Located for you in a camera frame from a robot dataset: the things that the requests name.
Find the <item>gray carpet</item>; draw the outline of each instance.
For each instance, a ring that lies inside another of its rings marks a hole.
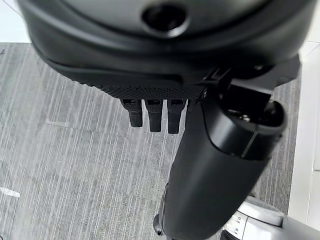
[[[284,212],[299,94],[296,80],[274,95],[289,112],[288,130],[254,189]],[[143,128],[131,128],[119,100],[54,72],[30,44],[0,44],[3,239],[161,239],[152,221],[184,124],[169,135],[166,117],[161,133],[149,132],[146,113],[143,120]]]

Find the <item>black cylindrical handle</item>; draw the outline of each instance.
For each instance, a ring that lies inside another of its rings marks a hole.
[[[261,157],[255,153],[255,160],[248,160],[215,146],[208,132],[213,128],[206,120],[206,111],[212,110],[208,105],[194,107],[171,168],[160,211],[160,224],[171,239],[205,240],[215,234],[245,200],[270,159],[264,152]],[[229,133],[230,141],[241,142],[241,137],[234,139],[236,136],[232,132],[244,126],[238,123],[230,126],[233,130],[220,129],[221,134]]]

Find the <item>circular hole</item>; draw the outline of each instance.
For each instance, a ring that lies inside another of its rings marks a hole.
[[[142,14],[142,21],[158,35],[176,37],[187,29],[186,11],[172,4],[148,7]]]

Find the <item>white wall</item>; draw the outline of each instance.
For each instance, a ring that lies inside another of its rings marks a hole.
[[[30,42],[15,0],[0,0],[0,43]]]
[[[320,230],[320,2],[301,49],[301,95],[288,215]]]

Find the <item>black plastic housing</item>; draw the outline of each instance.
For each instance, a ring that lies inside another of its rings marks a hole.
[[[273,65],[295,56],[316,0],[271,0],[228,26],[166,40],[98,24],[60,0],[18,3],[41,57],[68,78],[122,99],[197,99],[216,66]]]

